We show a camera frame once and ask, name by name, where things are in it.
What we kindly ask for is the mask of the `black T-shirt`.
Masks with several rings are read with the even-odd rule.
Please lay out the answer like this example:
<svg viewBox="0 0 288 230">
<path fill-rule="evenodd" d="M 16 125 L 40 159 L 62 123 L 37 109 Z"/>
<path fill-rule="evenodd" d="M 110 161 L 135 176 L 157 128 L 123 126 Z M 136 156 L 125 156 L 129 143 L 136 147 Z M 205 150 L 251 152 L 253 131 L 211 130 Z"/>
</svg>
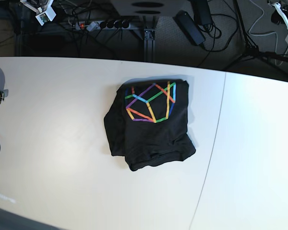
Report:
<svg viewBox="0 0 288 230">
<path fill-rule="evenodd" d="M 104 117 L 112 156 L 131 171 L 184 161 L 196 148 L 188 132 L 189 84 L 180 79 L 123 84 Z"/>
</svg>

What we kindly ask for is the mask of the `grey power strip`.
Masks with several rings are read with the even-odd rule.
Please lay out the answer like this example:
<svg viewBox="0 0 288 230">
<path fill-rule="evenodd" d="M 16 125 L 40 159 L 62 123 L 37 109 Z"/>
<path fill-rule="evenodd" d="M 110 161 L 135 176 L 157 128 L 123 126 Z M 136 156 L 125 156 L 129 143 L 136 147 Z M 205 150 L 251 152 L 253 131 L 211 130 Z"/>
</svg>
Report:
<svg viewBox="0 0 288 230">
<path fill-rule="evenodd" d="M 130 30 L 131 22 L 128 20 L 105 20 L 105 21 L 80 21 L 73 24 L 76 31 L 97 31 L 97 30 Z"/>
</svg>

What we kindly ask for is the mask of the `black power adapter brick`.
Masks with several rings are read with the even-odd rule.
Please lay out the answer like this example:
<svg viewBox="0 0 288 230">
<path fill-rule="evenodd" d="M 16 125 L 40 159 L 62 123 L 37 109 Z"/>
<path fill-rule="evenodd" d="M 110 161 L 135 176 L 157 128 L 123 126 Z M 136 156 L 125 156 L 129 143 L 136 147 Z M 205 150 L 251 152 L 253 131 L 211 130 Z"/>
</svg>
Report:
<svg viewBox="0 0 288 230">
<path fill-rule="evenodd" d="M 174 17 L 174 21 L 192 45 L 198 46 L 205 41 L 199 27 L 186 11 L 179 11 Z"/>
</svg>

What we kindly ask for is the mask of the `aluminium table frame post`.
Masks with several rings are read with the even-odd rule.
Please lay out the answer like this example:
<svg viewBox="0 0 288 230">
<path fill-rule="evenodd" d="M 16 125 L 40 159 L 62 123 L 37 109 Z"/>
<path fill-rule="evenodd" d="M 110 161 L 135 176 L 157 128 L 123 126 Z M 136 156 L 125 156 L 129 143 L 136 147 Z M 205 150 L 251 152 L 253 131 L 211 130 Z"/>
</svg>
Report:
<svg viewBox="0 0 288 230">
<path fill-rule="evenodd" d="M 132 32 L 143 41 L 144 62 L 155 62 L 158 16 L 138 16 Z"/>
</svg>

